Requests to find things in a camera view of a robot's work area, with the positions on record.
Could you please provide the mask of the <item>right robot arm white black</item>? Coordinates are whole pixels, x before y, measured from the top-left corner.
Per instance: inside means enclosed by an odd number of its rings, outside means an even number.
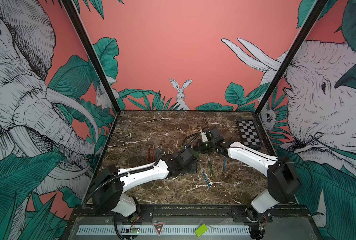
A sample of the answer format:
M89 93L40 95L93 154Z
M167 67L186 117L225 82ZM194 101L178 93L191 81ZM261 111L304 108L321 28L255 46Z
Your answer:
M223 138L219 129L209 126L202 115L205 127L200 131L202 140L196 145L200 153L215 152L242 162L267 178L267 188L245 208L245 217L251 223L262 223L268 210L278 204L289 203L302 187L294 163L288 158L278 158L249 148L240 142Z

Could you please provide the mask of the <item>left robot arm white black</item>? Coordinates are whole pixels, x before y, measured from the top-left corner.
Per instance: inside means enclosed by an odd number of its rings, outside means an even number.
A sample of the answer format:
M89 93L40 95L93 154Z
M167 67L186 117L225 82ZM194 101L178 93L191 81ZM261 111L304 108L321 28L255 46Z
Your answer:
M181 151L163 154L153 163L128 169L118 169L115 165L106 167L92 180L81 207L86 209L91 200L97 215L108 212L124 217L139 215L140 205L137 199L129 197L126 192L148 182L189 173L198 159L198 153L191 147L191 143L200 135L201 133L190 135L191 141L184 144Z

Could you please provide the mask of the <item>red carving knife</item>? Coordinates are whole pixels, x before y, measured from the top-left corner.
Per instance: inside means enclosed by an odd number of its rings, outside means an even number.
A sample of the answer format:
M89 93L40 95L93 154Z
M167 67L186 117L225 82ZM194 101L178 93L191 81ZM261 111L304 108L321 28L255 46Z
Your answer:
M155 162L155 146L153 145L153 150L152 150L152 161Z
M148 162L150 162L150 155L151 154L151 147L150 145L148 146Z

